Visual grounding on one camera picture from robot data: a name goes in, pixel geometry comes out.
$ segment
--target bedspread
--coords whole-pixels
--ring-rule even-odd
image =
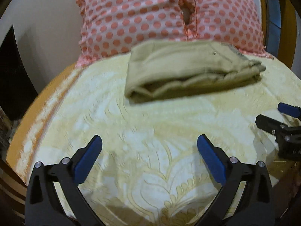
[[[292,166],[276,156],[275,138],[255,125],[259,114],[295,124],[277,111],[277,105],[300,105],[301,81],[280,61],[260,58],[266,71],[256,84],[131,104],[124,97],[129,57],[130,53],[69,70],[31,123],[27,113],[7,156],[26,183],[36,161],[53,164],[71,157],[98,134],[103,150],[79,188],[102,221],[182,226],[195,222],[220,189],[197,151],[199,135],[206,134],[241,162],[264,160],[273,185]],[[241,183],[228,216],[243,187]],[[72,214],[56,188],[64,209]]]

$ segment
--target folded cloth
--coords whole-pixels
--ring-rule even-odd
[[[264,70],[230,44],[149,40],[131,50],[125,96],[143,102],[222,91],[254,83]]]

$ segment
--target blue gripper pad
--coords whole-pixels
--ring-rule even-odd
[[[87,146],[85,154],[74,168],[74,182],[76,185],[85,182],[90,170],[92,169],[98,155],[102,150],[102,140],[100,136],[94,136]]]
[[[278,104],[278,111],[294,118],[298,118],[301,115],[299,108],[287,105],[285,103]]]
[[[224,186],[226,184],[225,166],[214,152],[213,144],[209,143],[203,134],[198,137],[197,146],[214,180]]]

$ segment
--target polka dot pillow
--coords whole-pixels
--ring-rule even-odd
[[[187,40],[179,0],[76,1],[83,17],[77,65],[128,52],[143,40]]]
[[[271,57],[264,50],[263,32],[253,0],[185,0],[194,4],[188,25],[190,39],[233,44],[241,52]]]

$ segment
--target orange blanket edge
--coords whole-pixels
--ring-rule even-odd
[[[62,82],[67,79],[72,71],[75,69],[75,64],[68,66],[62,73],[60,73],[58,76],[56,76],[44,89],[43,91],[37,96],[37,98],[34,100],[34,102],[31,104],[31,106],[26,111],[25,115],[22,118],[21,123],[19,124],[18,129],[16,130],[16,133],[13,137],[13,140],[10,143],[9,149],[7,151],[6,155],[6,161],[8,165],[16,171],[16,165],[18,163],[18,160],[20,159],[21,152],[23,151],[24,146],[24,140],[27,137],[28,131],[30,130],[31,126],[35,123],[35,120],[37,119],[38,115],[41,113],[43,108],[46,105],[46,101],[50,98],[52,94],[56,91],[56,89],[62,84]],[[63,98],[63,96],[66,94],[66,92],[70,89],[70,86],[73,85],[73,83],[77,80],[79,75],[81,74],[83,69],[81,69],[76,76],[73,78],[73,80],[69,83],[66,90],[61,94],[59,97],[59,101],[55,103],[55,106],[53,107],[53,110],[56,106],[58,106]],[[46,116],[45,121],[43,122],[43,126],[40,128],[39,132],[36,134],[35,142],[33,143],[33,150],[35,150],[36,145],[43,133],[44,127],[47,124],[49,118],[51,117],[53,111],[50,112],[48,116]],[[20,178],[26,183],[26,177],[22,176],[21,174],[18,174]]]

